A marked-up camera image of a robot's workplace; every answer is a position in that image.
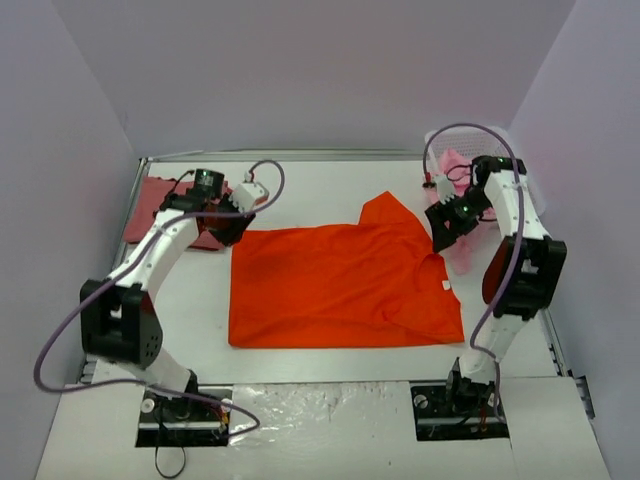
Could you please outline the orange t shirt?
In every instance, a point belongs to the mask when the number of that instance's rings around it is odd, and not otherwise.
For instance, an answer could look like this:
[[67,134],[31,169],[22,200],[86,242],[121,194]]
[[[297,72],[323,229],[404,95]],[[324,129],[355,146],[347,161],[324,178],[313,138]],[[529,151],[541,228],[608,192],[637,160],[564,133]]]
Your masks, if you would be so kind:
[[390,192],[355,224],[249,231],[231,253],[228,342],[392,348],[464,340],[444,259]]

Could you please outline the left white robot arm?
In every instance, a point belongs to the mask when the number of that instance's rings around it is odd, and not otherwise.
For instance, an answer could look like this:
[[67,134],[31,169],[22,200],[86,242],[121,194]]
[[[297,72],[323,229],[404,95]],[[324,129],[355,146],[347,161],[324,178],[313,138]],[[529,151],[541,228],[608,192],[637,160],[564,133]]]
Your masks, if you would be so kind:
[[155,387],[177,417],[195,415],[202,396],[197,376],[164,348],[154,302],[177,260],[202,234],[224,247],[238,243],[255,217],[254,209],[268,197],[267,188],[252,174],[228,189],[224,175],[208,169],[196,170],[185,192],[170,190],[132,255],[106,279],[82,286],[83,350]]

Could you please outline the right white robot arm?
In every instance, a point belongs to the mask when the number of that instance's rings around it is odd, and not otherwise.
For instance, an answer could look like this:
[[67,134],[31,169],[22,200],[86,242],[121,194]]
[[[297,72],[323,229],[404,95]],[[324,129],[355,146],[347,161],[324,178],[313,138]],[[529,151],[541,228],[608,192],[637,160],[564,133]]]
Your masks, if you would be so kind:
[[477,157],[471,178],[457,195],[446,175],[432,175],[438,200],[425,212],[437,253],[475,230],[487,210],[501,234],[482,280],[487,310],[443,389],[446,406],[457,413],[498,390],[502,359],[524,325],[551,303],[567,256],[565,242],[553,239],[539,219],[522,160]]

